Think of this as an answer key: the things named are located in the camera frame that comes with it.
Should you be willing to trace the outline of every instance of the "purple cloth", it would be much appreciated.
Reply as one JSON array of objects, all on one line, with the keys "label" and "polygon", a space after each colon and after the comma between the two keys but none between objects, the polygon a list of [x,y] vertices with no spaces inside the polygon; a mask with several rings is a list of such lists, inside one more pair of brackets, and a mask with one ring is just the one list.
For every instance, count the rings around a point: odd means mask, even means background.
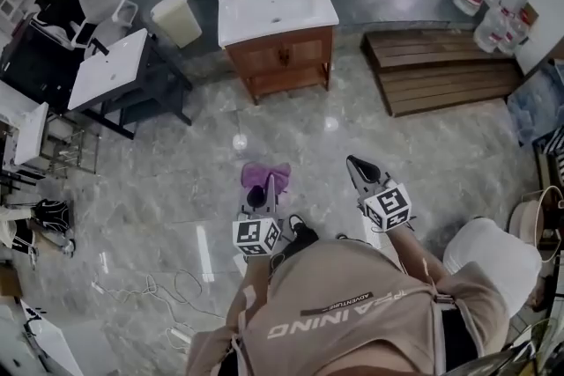
[{"label": "purple cloth", "polygon": [[267,166],[262,163],[246,163],[241,171],[241,185],[244,188],[253,188],[256,185],[265,188],[269,174],[274,175],[274,188],[276,194],[282,193],[290,182],[292,168],[289,163],[277,166]]}]

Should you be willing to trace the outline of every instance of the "sink basin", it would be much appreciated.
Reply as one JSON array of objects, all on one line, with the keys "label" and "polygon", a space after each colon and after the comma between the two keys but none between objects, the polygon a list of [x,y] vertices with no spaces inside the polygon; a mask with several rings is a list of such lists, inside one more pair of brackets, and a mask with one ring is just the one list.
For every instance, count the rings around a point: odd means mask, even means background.
[{"label": "sink basin", "polygon": [[331,0],[219,0],[222,48],[276,33],[336,24],[338,16]]}]

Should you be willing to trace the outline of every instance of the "sneaker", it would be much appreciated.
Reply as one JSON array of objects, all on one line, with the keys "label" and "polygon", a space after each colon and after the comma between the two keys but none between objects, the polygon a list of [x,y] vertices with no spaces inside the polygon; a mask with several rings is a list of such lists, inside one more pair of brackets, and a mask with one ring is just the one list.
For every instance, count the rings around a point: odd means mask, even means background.
[{"label": "sneaker", "polygon": [[74,250],[76,248],[77,248],[77,244],[75,240],[70,239],[67,241],[67,244],[61,248],[61,251],[63,251],[63,254],[72,257],[74,255]]},{"label": "sneaker", "polygon": [[298,235],[298,229],[300,229],[300,227],[306,227],[306,222],[296,214],[290,215],[288,218],[288,224],[290,225],[290,230],[294,235]]},{"label": "sneaker", "polygon": [[37,256],[39,253],[37,249],[34,247],[29,248],[29,262],[32,264],[32,270],[35,271],[35,267],[37,266]]}]

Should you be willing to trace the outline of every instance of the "wooden pallet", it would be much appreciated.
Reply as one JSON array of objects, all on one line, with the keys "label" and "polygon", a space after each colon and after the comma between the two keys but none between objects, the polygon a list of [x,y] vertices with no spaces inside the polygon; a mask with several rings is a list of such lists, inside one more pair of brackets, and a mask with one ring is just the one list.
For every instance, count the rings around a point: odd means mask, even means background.
[{"label": "wooden pallet", "polygon": [[502,98],[521,81],[515,61],[483,52],[472,32],[372,32],[361,48],[390,116]]}]

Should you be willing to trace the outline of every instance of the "marble floor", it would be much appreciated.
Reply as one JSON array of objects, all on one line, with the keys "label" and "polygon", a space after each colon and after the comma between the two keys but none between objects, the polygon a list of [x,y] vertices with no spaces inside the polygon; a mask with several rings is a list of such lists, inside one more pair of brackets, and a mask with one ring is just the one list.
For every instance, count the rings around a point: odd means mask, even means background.
[{"label": "marble floor", "polygon": [[[176,320],[193,330],[219,326],[241,281],[231,221],[245,162],[291,164],[283,216],[298,211],[323,237],[369,238],[386,253],[389,242],[367,237],[355,208],[349,154],[380,161],[406,184],[415,232],[437,255],[475,215],[504,227],[521,194],[537,187],[534,158],[518,146],[502,100],[393,119],[359,51],[338,49],[333,66],[328,92],[277,94],[255,107],[232,79],[193,92],[191,128],[162,115],[140,124],[132,142],[104,133],[98,175],[73,173],[28,196],[74,202],[78,250],[71,260],[42,254],[35,271],[17,255],[25,298],[101,320],[123,375],[181,375],[187,358],[165,337],[174,326],[166,304],[147,295],[120,303],[92,282],[142,291],[152,274],[172,291],[174,274],[189,271],[202,290],[178,276],[190,304],[172,304]],[[236,134],[247,137],[246,149],[234,149]]]}]

